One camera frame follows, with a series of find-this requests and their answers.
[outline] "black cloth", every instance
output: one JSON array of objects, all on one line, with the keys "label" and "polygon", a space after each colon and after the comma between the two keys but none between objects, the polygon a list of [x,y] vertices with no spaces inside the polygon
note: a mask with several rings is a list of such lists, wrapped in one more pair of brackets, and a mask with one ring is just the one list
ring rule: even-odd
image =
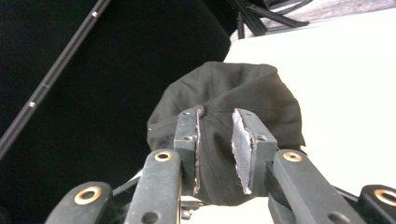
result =
[{"label": "black cloth", "polygon": [[[95,3],[0,0],[0,135]],[[111,1],[0,162],[0,204],[14,223],[42,222],[81,183],[130,179],[165,88],[229,47],[201,0]]]},{"label": "black cloth", "polygon": [[242,108],[255,113],[270,130],[279,148],[304,145],[301,110],[267,64],[205,63],[171,84],[148,120],[151,150],[173,148],[178,114],[196,105],[200,118],[200,182],[197,198],[218,205],[247,201],[235,171],[231,139],[232,113]]}]

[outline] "black backdrop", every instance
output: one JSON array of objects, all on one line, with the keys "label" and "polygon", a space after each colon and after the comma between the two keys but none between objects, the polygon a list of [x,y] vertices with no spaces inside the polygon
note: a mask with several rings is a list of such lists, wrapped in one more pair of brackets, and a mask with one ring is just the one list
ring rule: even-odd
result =
[{"label": "black backdrop", "polygon": [[[0,134],[95,0],[0,1]],[[164,89],[222,61],[234,17],[226,1],[113,0],[0,162],[0,205],[40,222],[74,186],[131,178],[149,154],[146,123]]]}]

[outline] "metal rod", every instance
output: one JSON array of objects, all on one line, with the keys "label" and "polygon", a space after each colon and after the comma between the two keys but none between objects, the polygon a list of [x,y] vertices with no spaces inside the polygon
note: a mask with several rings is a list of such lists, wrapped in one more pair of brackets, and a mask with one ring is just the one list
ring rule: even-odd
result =
[{"label": "metal rod", "polygon": [[84,41],[87,34],[90,32],[92,27],[96,24],[99,17],[105,11],[106,7],[111,0],[99,0],[91,10],[90,14],[85,18],[84,22],[79,26],[76,33],[70,39],[58,59],[52,65],[48,73],[44,76],[41,83],[35,89],[32,96],[23,106],[18,116],[12,121],[3,137],[0,139],[0,160],[8,152],[11,145],[17,139],[22,129],[33,116],[38,106],[41,104],[43,99],[46,97],[50,88],[53,86],[59,75],[62,73],[64,68],[70,62],[73,55],[78,50],[81,43]]}]

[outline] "white table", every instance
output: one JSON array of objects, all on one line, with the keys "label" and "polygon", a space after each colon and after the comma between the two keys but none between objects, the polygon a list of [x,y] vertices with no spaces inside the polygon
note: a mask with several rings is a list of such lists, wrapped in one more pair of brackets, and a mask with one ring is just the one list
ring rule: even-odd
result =
[{"label": "white table", "polygon": [[[234,42],[226,63],[268,63],[299,101],[305,151],[359,195],[396,189],[396,8]],[[272,223],[266,199],[201,208],[185,223]]]}]

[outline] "black fabric bag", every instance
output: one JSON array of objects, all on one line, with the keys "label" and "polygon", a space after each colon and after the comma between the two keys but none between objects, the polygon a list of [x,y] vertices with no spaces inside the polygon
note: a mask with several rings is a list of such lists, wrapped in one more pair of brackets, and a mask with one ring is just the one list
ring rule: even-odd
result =
[{"label": "black fabric bag", "polygon": [[178,114],[196,105],[200,118],[200,182],[197,198],[218,205],[247,201],[235,171],[231,139],[232,113],[243,108],[255,113],[278,141],[279,148],[304,145],[301,110],[267,64],[205,63],[171,84],[148,121],[151,150],[173,148]]}]

